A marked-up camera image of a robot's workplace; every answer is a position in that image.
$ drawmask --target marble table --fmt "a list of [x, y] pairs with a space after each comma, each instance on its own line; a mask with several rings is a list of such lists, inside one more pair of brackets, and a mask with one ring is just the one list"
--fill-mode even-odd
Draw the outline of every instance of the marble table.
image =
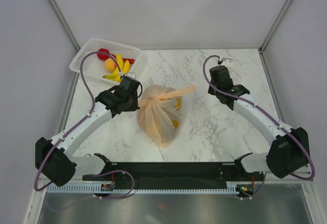
[[[248, 152], [269, 150], [264, 137], [243, 117], [207, 94], [208, 84], [202, 64], [209, 55], [233, 59], [229, 72], [235, 84], [250, 90], [258, 103], [277, 117], [262, 63], [256, 49], [210, 49], [143, 51], [147, 65], [137, 77], [144, 88], [158, 84], [175, 89], [195, 85], [196, 90], [183, 97], [183, 123], [168, 148], [160, 148], [139, 127], [136, 112], [122, 113], [99, 127], [76, 151], [75, 156], [101, 153], [111, 161], [190, 162], [232, 161]], [[209, 68], [216, 65], [208, 62]], [[97, 96], [110, 86], [87, 78]], [[79, 77], [67, 125], [87, 112], [91, 100]]]

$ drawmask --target white wall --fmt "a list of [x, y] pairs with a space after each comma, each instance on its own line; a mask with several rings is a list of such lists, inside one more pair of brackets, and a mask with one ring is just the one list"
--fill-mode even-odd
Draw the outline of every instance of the white wall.
[[260, 47], [285, 0], [56, 0], [75, 38], [139, 48]]
[[75, 51], [46, 0], [0, 0], [0, 217], [22, 223], [35, 142], [55, 133]]
[[327, 0], [295, 0], [265, 57], [287, 122], [309, 133], [327, 210]]

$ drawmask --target red pepper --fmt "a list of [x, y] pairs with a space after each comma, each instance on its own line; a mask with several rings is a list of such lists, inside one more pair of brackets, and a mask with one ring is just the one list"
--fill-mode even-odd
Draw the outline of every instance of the red pepper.
[[[99, 52], [105, 52], [105, 53], [110, 54], [109, 50], [108, 49], [105, 49], [105, 48], [101, 48], [98, 51]], [[105, 60], [107, 60], [109, 58], [106, 54], [97, 54], [97, 56], [102, 61], [105, 61]]]
[[126, 61], [126, 60], [129, 61], [130, 64], [134, 64], [134, 62], [135, 62], [135, 60], [132, 58], [123, 58], [123, 61]]

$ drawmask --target bag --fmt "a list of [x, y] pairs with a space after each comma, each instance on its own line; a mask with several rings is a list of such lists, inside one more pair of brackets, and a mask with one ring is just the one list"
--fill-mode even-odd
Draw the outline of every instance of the bag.
[[167, 147], [181, 124], [181, 96], [195, 89], [175, 90], [160, 85], [151, 85], [143, 93], [137, 111], [139, 125], [161, 147]]

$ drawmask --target white basket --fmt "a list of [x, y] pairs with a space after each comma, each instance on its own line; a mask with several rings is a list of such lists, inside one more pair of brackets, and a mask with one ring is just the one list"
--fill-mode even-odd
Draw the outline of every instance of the white basket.
[[[90, 52], [97, 52], [100, 48], [105, 48], [110, 51], [111, 54], [116, 55], [117, 53], [121, 54], [123, 58], [132, 58], [134, 59], [134, 64], [131, 65], [130, 73], [135, 73], [136, 77], [138, 77], [144, 66], [144, 60], [140, 58], [141, 50], [139, 48], [131, 47], [125, 44], [116, 43], [113, 41], [100, 39], [100, 38], [92, 38], [89, 39], [85, 45], [80, 49], [80, 51], [76, 54], [73, 61], [69, 65], [69, 68], [72, 71], [80, 73], [80, 66], [82, 59]], [[110, 74], [104, 68], [104, 61], [99, 60], [97, 55], [91, 55], [87, 58], [83, 65], [83, 73], [87, 77], [92, 77], [98, 80], [102, 80], [111, 85], [117, 85], [118, 82], [104, 79], [103, 75]]]

